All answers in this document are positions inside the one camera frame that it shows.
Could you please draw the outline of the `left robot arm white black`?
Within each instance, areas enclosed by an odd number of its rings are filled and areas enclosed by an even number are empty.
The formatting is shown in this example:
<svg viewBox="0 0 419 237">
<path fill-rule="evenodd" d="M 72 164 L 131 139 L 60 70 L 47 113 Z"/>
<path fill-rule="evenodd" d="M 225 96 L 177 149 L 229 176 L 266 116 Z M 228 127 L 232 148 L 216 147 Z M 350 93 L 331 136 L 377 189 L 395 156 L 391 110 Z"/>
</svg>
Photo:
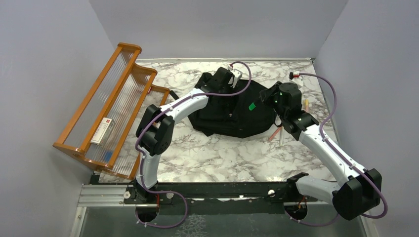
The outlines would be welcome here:
<svg viewBox="0 0 419 237">
<path fill-rule="evenodd" d="M 141 155 L 134 186 L 142 202 L 151 202 L 159 193 L 156 190 L 158 166 L 162 153 L 171 144 L 175 125 L 193 112 L 207 107 L 211 97 L 232 98 L 238 95 L 238 82 L 242 75 L 232 66 L 220 67 L 214 75 L 203 73 L 189 93 L 167 105 L 150 105 L 146 109 L 136 131 L 134 145 Z"/>
</svg>

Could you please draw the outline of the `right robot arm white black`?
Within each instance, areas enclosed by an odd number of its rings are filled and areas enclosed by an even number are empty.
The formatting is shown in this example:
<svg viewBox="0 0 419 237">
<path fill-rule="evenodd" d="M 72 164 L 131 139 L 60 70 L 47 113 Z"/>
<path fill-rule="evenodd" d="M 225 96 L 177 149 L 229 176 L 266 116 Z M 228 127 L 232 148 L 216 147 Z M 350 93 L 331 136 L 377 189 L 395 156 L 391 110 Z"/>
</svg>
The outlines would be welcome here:
<svg viewBox="0 0 419 237">
<path fill-rule="evenodd" d="M 301 173 L 287 180 L 286 197 L 297 201 L 309 196 L 331 204 L 346 220 L 352 220 L 382 203 L 382 176 L 367 170 L 329 138 L 319 122 L 302 108 L 302 93 L 295 83 L 276 82 L 259 93 L 262 103 L 279 116 L 283 129 L 305 145 L 334 176 L 328 182 Z"/>
</svg>

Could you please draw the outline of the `black student backpack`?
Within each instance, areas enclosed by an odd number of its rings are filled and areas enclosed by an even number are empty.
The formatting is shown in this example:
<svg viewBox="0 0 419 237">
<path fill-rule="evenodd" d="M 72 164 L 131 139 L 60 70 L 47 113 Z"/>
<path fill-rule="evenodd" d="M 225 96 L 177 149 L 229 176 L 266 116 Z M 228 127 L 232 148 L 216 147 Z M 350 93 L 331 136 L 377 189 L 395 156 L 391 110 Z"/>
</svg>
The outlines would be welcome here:
<svg viewBox="0 0 419 237">
<path fill-rule="evenodd" d="M 206 136 L 220 134 L 247 138 L 267 131 L 276 120 L 276 112 L 264 105 L 259 93 L 262 84 L 251 81 L 243 93 L 232 97 L 211 96 L 206 107 L 188 116 L 193 128 Z M 250 111 L 249 105 L 256 107 Z"/>
</svg>

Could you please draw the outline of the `green black marker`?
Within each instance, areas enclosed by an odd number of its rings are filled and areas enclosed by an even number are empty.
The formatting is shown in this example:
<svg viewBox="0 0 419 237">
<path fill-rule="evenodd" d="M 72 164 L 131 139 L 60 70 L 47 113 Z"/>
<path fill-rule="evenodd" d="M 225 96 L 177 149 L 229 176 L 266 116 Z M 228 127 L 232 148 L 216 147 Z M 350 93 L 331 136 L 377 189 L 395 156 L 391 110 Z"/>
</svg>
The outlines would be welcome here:
<svg viewBox="0 0 419 237">
<path fill-rule="evenodd" d="M 252 111 L 256 107 L 255 103 L 249 105 L 249 110 Z"/>
</svg>

